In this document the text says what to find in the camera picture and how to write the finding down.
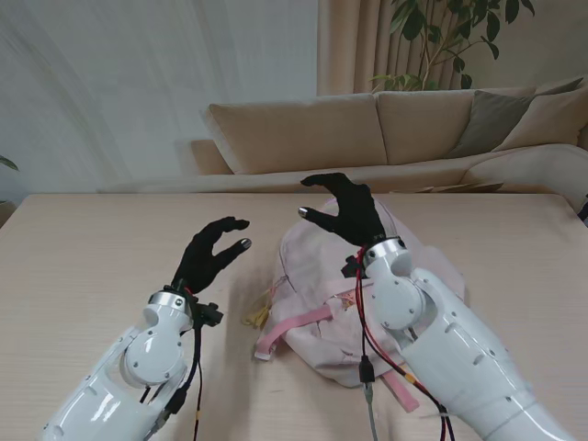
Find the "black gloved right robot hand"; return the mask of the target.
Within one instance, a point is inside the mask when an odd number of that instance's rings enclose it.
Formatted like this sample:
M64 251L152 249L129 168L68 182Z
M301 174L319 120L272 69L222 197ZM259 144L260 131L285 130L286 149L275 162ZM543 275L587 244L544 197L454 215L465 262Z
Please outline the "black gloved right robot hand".
M310 175L300 183L305 187L326 188L338 205L336 216L300 207L299 215L304 220L358 247L373 245L387 238L367 185L355 184L343 173Z

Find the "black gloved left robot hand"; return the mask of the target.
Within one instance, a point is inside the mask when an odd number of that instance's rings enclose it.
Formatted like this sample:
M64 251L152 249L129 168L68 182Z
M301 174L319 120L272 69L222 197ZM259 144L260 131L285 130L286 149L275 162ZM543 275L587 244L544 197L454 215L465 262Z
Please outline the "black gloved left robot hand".
M193 236L184 251L171 287L180 292L186 288L192 294L206 289L220 271L250 248L252 241L241 239L218 254L213 253L214 245L224 233L243 231L249 225L248 220L225 217L205 226Z

